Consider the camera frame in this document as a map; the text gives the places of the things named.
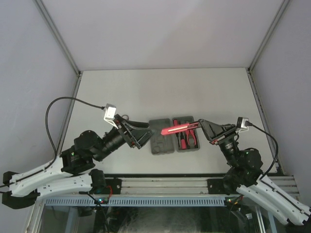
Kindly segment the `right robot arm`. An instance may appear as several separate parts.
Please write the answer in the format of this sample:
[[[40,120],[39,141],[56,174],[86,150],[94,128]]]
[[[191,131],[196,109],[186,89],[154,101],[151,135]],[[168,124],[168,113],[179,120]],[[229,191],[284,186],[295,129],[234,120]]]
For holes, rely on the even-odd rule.
[[[236,124],[216,124],[205,119],[199,125],[210,144],[223,153],[230,169],[223,177],[227,194],[239,193],[271,212],[283,225],[304,226],[311,219],[309,206],[294,199],[263,172],[263,162],[255,148],[240,150],[237,138],[239,131],[246,131],[253,123],[239,117]]]

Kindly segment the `grey plastic tool case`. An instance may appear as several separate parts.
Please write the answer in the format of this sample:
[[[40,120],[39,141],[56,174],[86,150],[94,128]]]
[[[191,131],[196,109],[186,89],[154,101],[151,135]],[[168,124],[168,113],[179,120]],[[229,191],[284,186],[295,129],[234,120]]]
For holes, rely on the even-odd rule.
[[[174,119],[177,119],[179,125],[194,122],[193,116],[180,116],[180,117],[174,117],[172,119],[170,118],[153,119],[149,121],[149,125],[152,128],[156,129],[156,132],[150,139],[150,147],[151,147],[152,155],[164,155],[164,154],[170,154],[174,152],[191,152],[191,151],[197,151],[200,149],[199,139],[198,139],[198,135],[195,129],[192,129],[192,130],[194,130],[197,144],[194,148],[189,148],[187,145],[186,150],[182,150],[180,148],[180,133],[170,134],[170,135],[161,135],[161,130],[163,128],[174,126],[173,125]]]

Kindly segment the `red utility knife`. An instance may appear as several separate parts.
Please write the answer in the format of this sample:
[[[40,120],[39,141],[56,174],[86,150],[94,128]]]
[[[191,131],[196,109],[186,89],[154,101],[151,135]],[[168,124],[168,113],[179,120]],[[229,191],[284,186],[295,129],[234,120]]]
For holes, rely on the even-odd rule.
[[[175,133],[181,133],[181,132],[185,132],[187,130],[197,129],[200,127],[201,127],[201,125],[200,125],[200,122],[198,122],[198,121],[192,122],[192,123],[185,123],[185,124],[176,125],[176,126],[172,126],[172,127],[168,127],[168,128],[163,128],[161,130],[161,135],[170,135],[170,134],[175,134]]]

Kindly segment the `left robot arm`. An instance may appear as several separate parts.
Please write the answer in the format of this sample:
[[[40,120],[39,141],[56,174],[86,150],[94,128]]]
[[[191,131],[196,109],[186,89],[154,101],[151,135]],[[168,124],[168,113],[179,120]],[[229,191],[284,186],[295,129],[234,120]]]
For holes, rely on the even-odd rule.
[[[3,184],[9,190],[2,193],[2,204],[23,209],[38,200],[62,194],[107,193],[104,172],[96,169],[95,163],[124,144],[140,149],[155,133],[148,123],[129,121],[120,115],[115,115],[114,123],[103,137],[91,130],[82,132],[73,146],[42,166],[24,173],[5,172]]]

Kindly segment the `red black pliers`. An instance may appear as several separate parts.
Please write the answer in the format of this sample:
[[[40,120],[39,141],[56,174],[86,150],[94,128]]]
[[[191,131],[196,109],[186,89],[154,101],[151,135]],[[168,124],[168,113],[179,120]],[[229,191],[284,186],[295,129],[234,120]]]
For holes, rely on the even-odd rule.
[[[186,135],[186,142],[187,142],[188,147],[194,148],[197,144],[194,130],[185,131],[185,135]]]

